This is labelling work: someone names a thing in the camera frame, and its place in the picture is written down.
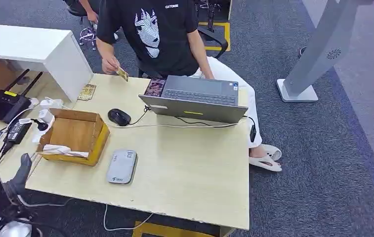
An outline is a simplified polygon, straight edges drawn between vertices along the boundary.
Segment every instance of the person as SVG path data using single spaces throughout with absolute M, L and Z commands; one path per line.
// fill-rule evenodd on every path
M 79 0 L 79 3 L 82 5 L 82 7 L 86 11 L 86 16 L 88 17 L 88 20 L 92 22 L 94 28 L 96 28 L 98 24 L 98 12 L 99 12 L 99 4 L 101 0 Z M 117 35 L 117 32 L 119 30 L 117 29 L 114 33 L 114 39 L 118 40 L 119 36 Z
M 98 14 L 97 14 L 98 10 L 97 12 L 95 12 L 92 9 L 91 4 L 89 3 L 88 0 L 79 0 L 79 2 L 81 3 L 82 7 L 85 9 L 88 20 L 97 24 L 98 23 Z
M 255 91 L 239 75 L 215 58 L 207 57 L 197 30 L 193 0 L 102 0 L 97 29 L 97 47 L 106 74 L 117 71 L 113 32 L 122 27 L 136 56 L 160 75 L 237 81 L 248 91 L 246 115 L 255 121 L 256 136 L 249 139 L 249 163 L 271 171 L 281 171 L 281 151 L 262 144 L 255 104 Z

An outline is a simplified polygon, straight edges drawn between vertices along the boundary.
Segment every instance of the black router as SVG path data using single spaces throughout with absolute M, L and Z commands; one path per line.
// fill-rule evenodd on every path
M 4 123 L 10 123 L 11 120 L 17 116 L 24 109 L 29 108 L 31 101 L 29 98 L 25 97 L 28 91 L 34 86 L 34 84 L 40 79 L 42 73 L 39 73 L 36 78 L 31 82 L 31 84 L 18 95 L 10 92 L 11 88 L 17 84 L 24 76 L 30 71 L 30 69 L 25 70 L 17 79 L 11 83 L 5 90 L 0 90 L 0 121 Z

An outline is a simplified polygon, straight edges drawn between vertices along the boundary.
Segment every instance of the card on desk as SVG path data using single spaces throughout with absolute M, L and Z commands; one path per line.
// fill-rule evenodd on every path
M 96 85 L 87 84 L 83 87 L 82 91 L 78 96 L 78 100 L 90 100 L 92 99 L 95 92 Z

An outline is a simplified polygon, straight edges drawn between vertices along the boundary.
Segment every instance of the gray power bank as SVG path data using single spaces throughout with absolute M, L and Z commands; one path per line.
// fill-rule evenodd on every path
M 114 184 L 130 183 L 137 160 L 137 153 L 132 150 L 116 150 L 107 171 L 107 181 Z

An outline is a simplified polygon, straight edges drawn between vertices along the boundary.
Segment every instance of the white slipper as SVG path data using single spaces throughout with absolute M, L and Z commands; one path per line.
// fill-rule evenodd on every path
M 267 152 L 267 155 L 274 161 L 281 158 L 281 151 L 275 146 L 261 144 L 264 150 Z
M 268 155 L 264 156 L 263 158 L 249 157 L 249 163 L 274 172 L 282 171 L 281 166 L 277 162 L 273 161 L 273 159 L 271 159 Z

